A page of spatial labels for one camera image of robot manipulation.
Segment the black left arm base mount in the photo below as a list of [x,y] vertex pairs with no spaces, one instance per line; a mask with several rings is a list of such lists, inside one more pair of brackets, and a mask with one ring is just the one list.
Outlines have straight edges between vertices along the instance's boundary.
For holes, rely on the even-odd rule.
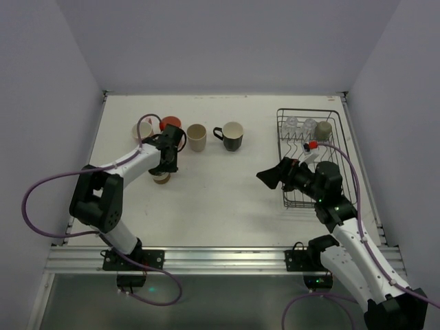
[[[142,268],[126,261],[113,249],[102,250],[100,255],[103,257],[102,269],[113,272],[143,271],[143,275],[117,275],[116,285],[118,289],[127,289],[131,293],[141,289],[146,282],[146,271]],[[161,270],[164,264],[165,251],[163,250],[144,250],[142,243],[138,239],[132,253],[126,257],[144,266],[153,267]]]

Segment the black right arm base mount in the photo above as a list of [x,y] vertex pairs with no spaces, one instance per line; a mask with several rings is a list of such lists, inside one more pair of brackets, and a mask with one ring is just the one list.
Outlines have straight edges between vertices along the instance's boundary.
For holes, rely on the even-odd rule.
[[284,251],[286,271],[302,273],[308,290],[329,291],[333,287],[333,275],[322,265],[320,256],[333,246],[339,247],[340,244],[331,235],[319,236],[307,245],[296,242],[292,248]]

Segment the beige cream cup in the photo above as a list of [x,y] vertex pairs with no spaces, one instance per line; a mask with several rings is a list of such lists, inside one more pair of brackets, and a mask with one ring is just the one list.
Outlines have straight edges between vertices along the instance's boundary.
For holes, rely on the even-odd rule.
[[194,152],[202,152],[206,147],[207,131],[202,124],[192,124],[186,132],[189,147]]

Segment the glossy pink handled mug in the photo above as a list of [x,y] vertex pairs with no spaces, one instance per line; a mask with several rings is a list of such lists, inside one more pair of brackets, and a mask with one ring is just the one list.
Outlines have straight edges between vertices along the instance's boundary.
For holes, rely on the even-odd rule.
[[[143,119],[143,121],[140,123],[139,131],[140,131],[140,137],[142,139],[151,137],[154,134],[152,119],[150,119],[150,118]],[[138,141],[138,125],[137,124],[133,125],[133,127],[131,129],[131,135],[135,141]]]

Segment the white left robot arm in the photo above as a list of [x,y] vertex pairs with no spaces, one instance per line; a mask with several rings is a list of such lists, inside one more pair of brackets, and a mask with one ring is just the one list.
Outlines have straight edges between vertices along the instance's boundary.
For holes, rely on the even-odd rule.
[[124,189],[140,175],[163,181],[178,170],[177,154],[184,131],[171,124],[142,145],[100,170],[86,166],[79,175],[69,206],[70,215],[98,231],[103,241],[124,255],[140,247],[140,240],[122,221]]

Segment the cream cup brown band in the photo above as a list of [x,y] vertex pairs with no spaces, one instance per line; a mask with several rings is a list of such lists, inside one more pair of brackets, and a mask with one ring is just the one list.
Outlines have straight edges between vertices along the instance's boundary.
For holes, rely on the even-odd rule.
[[162,173],[160,175],[153,175],[152,179],[156,184],[166,184],[171,178],[170,173]]

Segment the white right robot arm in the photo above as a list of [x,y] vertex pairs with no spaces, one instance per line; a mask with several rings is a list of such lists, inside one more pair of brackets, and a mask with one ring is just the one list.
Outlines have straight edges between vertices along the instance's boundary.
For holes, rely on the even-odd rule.
[[256,175],[268,188],[278,184],[299,190],[314,201],[328,235],[311,240],[307,251],[319,267],[330,271],[350,292],[364,313],[368,329],[423,329],[428,303],[422,289],[412,289],[393,269],[342,193],[342,176],[333,162],[315,170],[297,159],[283,158]]

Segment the glossy black handled mug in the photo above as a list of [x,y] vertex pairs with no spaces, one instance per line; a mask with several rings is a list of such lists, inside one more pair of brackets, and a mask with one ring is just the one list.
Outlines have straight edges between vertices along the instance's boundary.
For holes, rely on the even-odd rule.
[[228,122],[222,127],[215,127],[212,132],[223,142],[227,151],[235,152],[241,147],[244,130],[238,122]]

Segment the matte pink tumbler cup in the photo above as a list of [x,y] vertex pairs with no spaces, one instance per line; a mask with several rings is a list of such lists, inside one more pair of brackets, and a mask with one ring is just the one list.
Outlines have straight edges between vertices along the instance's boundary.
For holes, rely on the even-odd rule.
[[178,117],[175,116],[166,116],[162,118],[162,121],[159,124],[159,128],[163,131],[167,125],[173,125],[175,127],[181,128],[182,122]]

